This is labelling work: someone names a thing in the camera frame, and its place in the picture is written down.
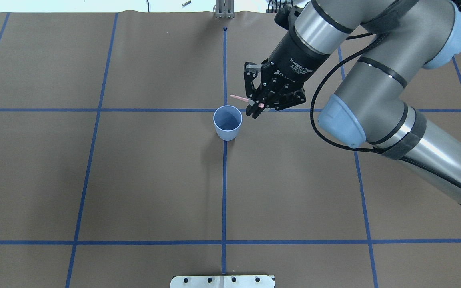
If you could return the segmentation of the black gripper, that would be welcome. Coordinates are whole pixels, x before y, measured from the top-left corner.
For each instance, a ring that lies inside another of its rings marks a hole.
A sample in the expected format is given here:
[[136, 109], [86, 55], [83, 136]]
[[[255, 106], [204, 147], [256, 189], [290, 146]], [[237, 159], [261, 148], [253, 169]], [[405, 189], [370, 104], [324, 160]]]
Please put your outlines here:
[[261, 64], [245, 62], [243, 76], [245, 96], [249, 99], [246, 115], [256, 119], [265, 109], [284, 110], [306, 102], [305, 90], [285, 95], [270, 91], [270, 80], [283, 77], [291, 82], [304, 83], [329, 58], [306, 46], [294, 30], [289, 30]]

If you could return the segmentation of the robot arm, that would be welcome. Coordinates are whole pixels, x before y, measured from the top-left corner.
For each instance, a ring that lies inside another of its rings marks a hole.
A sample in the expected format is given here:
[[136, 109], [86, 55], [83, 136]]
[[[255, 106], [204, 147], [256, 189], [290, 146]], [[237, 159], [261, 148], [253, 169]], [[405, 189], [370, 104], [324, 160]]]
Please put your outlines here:
[[[310, 122], [335, 146], [404, 162], [461, 205], [461, 143], [400, 99], [419, 69], [461, 53], [461, 11], [451, 0], [311, 0], [278, 11], [287, 33], [261, 64], [246, 62], [247, 116], [306, 102], [303, 85], [357, 27], [374, 39], [339, 62], [311, 100]], [[357, 59], [315, 120], [326, 80]]]

